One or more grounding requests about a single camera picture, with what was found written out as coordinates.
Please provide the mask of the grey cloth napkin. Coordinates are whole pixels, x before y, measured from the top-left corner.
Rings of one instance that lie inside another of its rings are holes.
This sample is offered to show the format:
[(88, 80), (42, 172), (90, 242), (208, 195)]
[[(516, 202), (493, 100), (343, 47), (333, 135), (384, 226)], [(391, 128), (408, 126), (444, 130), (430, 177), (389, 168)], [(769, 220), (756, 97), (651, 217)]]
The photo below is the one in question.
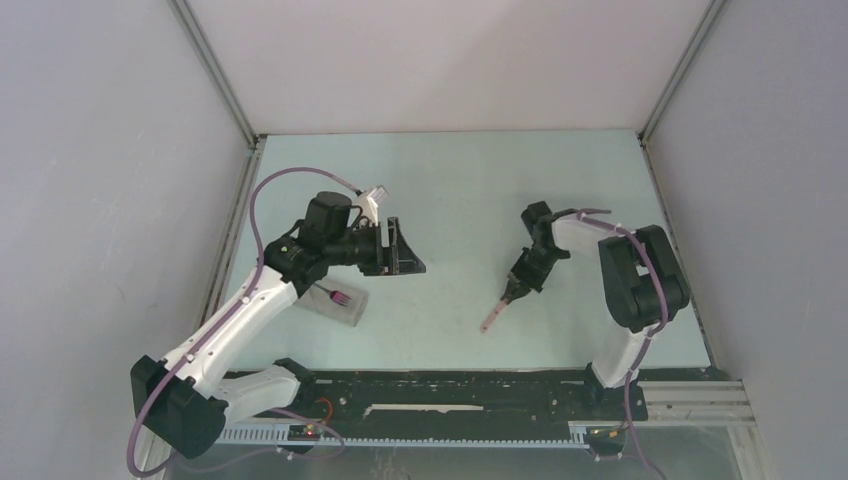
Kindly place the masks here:
[(356, 327), (363, 317), (368, 300), (369, 294), (364, 290), (323, 280), (313, 284), (294, 305), (346, 326)]

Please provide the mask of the metal spoon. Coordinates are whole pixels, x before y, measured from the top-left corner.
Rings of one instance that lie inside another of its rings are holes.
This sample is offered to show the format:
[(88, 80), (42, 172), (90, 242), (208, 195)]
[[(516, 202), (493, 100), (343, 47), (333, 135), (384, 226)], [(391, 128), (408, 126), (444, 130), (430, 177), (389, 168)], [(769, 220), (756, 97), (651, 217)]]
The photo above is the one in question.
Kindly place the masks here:
[(504, 312), (504, 310), (510, 305), (509, 300), (500, 300), (491, 310), (491, 312), (487, 315), (484, 321), (481, 323), (479, 327), (479, 331), (481, 334), (485, 334), (490, 330), (499, 316)]

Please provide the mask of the pink metal fork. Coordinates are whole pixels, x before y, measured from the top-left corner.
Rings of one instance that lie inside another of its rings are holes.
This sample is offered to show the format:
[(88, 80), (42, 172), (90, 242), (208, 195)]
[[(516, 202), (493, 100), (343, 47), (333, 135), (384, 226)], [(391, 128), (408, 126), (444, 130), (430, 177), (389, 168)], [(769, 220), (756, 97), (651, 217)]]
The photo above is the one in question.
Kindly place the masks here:
[(333, 290), (318, 283), (313, 284), (312, 287), (326, 294), (334, 305), (341, 308), (351, 308), (355, 304), (355, 299), (341, 290)]

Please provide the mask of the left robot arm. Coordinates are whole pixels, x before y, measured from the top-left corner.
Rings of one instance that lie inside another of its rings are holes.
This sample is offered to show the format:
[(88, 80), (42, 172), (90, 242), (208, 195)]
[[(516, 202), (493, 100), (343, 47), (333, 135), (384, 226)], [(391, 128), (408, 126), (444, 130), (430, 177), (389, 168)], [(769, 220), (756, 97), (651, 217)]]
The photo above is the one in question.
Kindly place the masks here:
[(198, 331), (160, 360), (139, 359), (131, 388), (143, 425), (193, 459), (226, 427), (248, 417), (274, 408), (297, 417), (311, 412), (314, 375), (289, 358), (238, 378), (227, 373), (261, 330), (330, 268), (355, 266), (365, 276), (425, 273), (398, 219), (380, 221), (378, 207), (386, 196), (381, 186), (354, 199), (318, 193), (291, 231), (263, 246), (248, 279)]

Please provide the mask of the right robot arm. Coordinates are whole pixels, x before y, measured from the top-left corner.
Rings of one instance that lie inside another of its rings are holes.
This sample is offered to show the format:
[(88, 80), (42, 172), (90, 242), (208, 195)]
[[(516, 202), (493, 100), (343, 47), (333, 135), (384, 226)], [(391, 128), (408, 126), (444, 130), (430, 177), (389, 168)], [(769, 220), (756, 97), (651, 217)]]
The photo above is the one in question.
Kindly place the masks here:
[(622, 403), (619, 388), (637, 379), (652, 341), (688, 307), (691, 289), (658, 225), (635, 230), (600, 220), (602, 210), (553, 211), (544, 201), (521, 213), (531, 244), (509, 270), (498, 311), (531, 292), (541, 292), (560, 260), (580, 253), (600, 269), (612, 326), (588, 365), (591, 381), (581, 392), (585, 411), (606, 418)]

